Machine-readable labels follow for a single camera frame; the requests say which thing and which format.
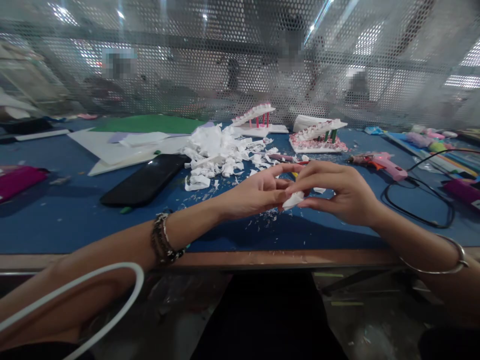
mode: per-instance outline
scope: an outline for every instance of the perforated metal screen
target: perforated metal screen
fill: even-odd
[[[258,103],[352,126],[480,125],[476,0],[23,0],[0,37],[92,113],[228,120]],[[103,49],[135,49],[102,78]]]

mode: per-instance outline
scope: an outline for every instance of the bracelet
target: bracelet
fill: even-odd
[[[457,265],[453,269],[447,270],[447,271],[423,271],[423,270],[417,269],[416,267],[413,267],[412,265],[410,265],[401,256],[400,256],[400,260],[402,260],[404,262],[404,264],[407,265],[410,269],[413,269],[413,270],[415,270],[419,273],[422,273],[422,274],[430,274],[430,275],[456,274],[460,270],[462,270],[464,267],[466,267],[466,268],[470,267],[469,263],[465,261],[465,250],[458,242],[456,242],[452,238],[449,238],[449,237],[446,237],[446,236],[443,236],[443,235],[440,235],[440,234],[436,234],[436,235],[441,237],[441,238],[444,238],[445,240],[452,243],[456,247],[456,249],[458,250]]]
[[[166,263],[172,264],[178,258],[181,258],[186,251],[186,248],[175,251],[170,245],[169,238],[167,236],[167,229],[165,227],[165,220],[168,216],[169,214],[167,212],[161,212],[157,214],[153,222],[153,229],[151,231],[151,247],[155,252],[156,262],[158,265],[164,265]]]

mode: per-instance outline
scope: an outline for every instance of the green cardboard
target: green cardboard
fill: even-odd
[[[107,123],[97,126],[94,132],[191,134],[206,121],[167,115],[136,115],[112,118]]]

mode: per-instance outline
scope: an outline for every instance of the forearm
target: forearm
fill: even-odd
[[[388,208],[372,229],[417,269],[441,272],[457,265],[459,253],[452,244]],[[480,322],[480,264],[470,256],[466,261],[469,268],[464,267],[456,274],[417,274],[447,306]]]
[[[171,214],[165,223],[168,239],[181,249],[221,221],[215,199]],[[4,320],[64,284],[104,266],[133,262],[144,271],[156,264],[151,247],[153,221],[112,234],[94,242],[45,269],[0,299]],[[0,348],[16,346],[78,327],[129,289],[135,281],[129,269],[99,275],[64,296],[52,300],[25,320],[0,333]]]

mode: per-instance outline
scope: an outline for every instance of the black phone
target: black phone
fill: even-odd
[[[149,204],[189,161],[185,155],[160,154],[100,198],[110,207],[139,208]]]

